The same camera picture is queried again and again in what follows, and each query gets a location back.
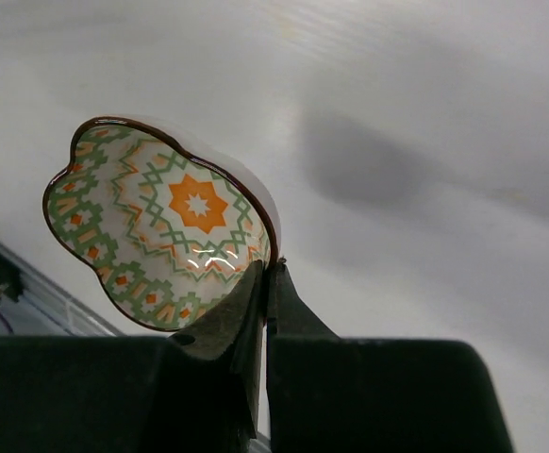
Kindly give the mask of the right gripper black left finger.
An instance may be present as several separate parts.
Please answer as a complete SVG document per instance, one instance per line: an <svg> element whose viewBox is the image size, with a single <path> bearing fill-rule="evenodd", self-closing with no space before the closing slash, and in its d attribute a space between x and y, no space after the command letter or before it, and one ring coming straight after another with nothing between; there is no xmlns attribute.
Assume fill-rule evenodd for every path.
<svg viewBox="0 0 549 453"><path fill-rule="evenodd" d="M0 452L245 452L257 434L261 261L168 337L0 337Z"/></svg>

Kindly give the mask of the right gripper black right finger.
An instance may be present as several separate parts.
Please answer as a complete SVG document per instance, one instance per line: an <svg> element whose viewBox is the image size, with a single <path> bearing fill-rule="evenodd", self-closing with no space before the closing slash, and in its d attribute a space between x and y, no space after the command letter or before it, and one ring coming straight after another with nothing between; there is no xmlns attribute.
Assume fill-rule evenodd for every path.
<svg viewBox="0 0 549 453"><path fill-rule="evenodd" d="M461 341L342 338L284 262L267 299L274 452L509 452L485 362Z"/></svg>

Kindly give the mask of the small scalloped floral dish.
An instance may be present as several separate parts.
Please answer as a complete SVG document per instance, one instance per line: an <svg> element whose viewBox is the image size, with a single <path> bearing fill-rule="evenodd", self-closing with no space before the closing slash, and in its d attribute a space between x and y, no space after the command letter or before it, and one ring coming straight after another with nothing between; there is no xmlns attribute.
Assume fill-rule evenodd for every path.
<svg viewBox="0 0 549 453"><path fill-rule="evenodd" d="M154 331L216 307L252 264L280 256L266 187L240 162L167 126L99 116L78 127L42 210L113 306Z"/></svg>

